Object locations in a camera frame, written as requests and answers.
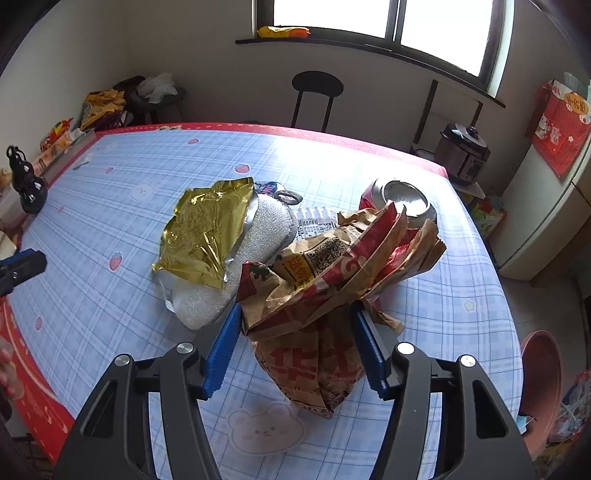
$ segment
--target windowsill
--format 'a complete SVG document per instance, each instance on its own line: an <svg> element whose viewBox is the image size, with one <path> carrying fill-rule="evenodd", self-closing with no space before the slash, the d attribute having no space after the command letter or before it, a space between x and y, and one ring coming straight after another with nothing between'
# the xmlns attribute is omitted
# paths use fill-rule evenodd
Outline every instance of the windowsill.
<svg viewBox="0 0 591 480"><path fill-rule="evenodd" d="M244 45L244 44L250 44L250 43L267 43L267 42L288 42L288 43L319 43L319 44L324 44L324 45L333 45L333 46L338 46L338 47L345 47L345 48L355 48L356 50L365 50L371 53L376 53L378 55L383 55L385 57L390 57L393 59L398 59L398 60L402 60L402 61L406 61L408 63L412 63L413 65L417 65L419 67L422 67L424 69L427 70L431 70L432 72L438 73L439 75L443 75L444 77L447 77L449 79L454 80L457 83L462 84L463 86L468 87L470 90L473 90L474 92L478 93L479 95L482 95L484 98L496 103L497 105L505 108L505 104L503 102L501 102L500 100L497 100L495 97L493 97L492 95L490 95L489 93L487 93L485 90L471 84L470 82L467 82L449 72L446 72L445 70L442 69L438 69L437 67L434 67L433 65L429 65L428 63L416 60L416 59L412 59L410 57L407 57L405 55L401 55L400 53L396 53L393 52L392 50L389 50L387 48L382 48L382 47L376 47L374 45L369 45L369 44L358 44L358 43L350 43L350 42L345 42L345 41L339 41L339 40L328 40L325 38L247 38L245 40L236 40L236 45Z"/></svg>

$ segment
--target red gift bag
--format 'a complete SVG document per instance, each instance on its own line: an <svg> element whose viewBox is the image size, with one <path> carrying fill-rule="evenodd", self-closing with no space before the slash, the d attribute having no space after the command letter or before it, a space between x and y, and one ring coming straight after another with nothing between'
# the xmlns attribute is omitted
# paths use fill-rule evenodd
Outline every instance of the red gift bag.
<svg viewBox="0 0 591 480"><path fill-rule="evenodd" d="M591 128L589 105L580 95L553 80L537 94L547 104L531 137L543 159L562 177L573 164Z"/></svg>

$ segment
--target plastic bag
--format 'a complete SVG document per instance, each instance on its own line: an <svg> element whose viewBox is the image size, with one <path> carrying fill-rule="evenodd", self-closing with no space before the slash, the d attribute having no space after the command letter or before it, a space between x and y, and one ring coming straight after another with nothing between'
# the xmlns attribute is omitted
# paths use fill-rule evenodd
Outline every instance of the plastic bag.
<svg viewBox="0 0 591 480"><path fill-rule="evenodd" d="M149 77L138 85L138 95L148 98L148 103L160 103L165 95L176 95L173 76L161 73L157 77Z"/></svg>
<svg viewBox="0 0 591 480"><path fill-rule="evenodd" d="M576 439L591 416L591 370L577 377L574 385L564 396L554 427L550 432L550 443Z"/></svg>

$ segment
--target qr code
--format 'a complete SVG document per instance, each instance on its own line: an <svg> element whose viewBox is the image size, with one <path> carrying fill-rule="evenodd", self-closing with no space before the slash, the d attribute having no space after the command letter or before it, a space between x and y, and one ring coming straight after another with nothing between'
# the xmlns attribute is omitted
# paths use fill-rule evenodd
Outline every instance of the qr code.
<svg viewBox="0 0 591 480"><path fill-rule="evenodd" d="M314 268L315 275L322 273L347 251L348 246L338 238L327 238L312 252L306 254L308 262Z"/></svg>

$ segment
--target silver screw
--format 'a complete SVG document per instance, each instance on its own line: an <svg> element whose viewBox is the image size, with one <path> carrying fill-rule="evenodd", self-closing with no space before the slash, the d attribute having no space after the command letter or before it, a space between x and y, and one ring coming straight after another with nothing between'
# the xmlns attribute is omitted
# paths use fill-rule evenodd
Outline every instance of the silver screw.
<svg viewBox="0 0 591 480"><path fill-rule="evenodd" d="M195 347L190 342L183 342L177 345L178 353L191 353Z"/></svg>
<svg viewBox="0 0 591 480"><path fill-rule="evenodd" d="M464 367L473 367L476 365L476 359L472 355L462 355L460 357L460 363Z"/></svg>
<svg viewBox="0 0 591 480"><path fill-rule="evenodd" d="M124 367L129 363L129 360L129 355L119 355L115 358L115 365L117 365L118 367Z"/></svg>
<svg viewBox="0 0 591 480"><path fill-rule="evenodd" d="M403 355L410 355L414 352L414 345L408 342L399 343L396 348Z"/></svg>

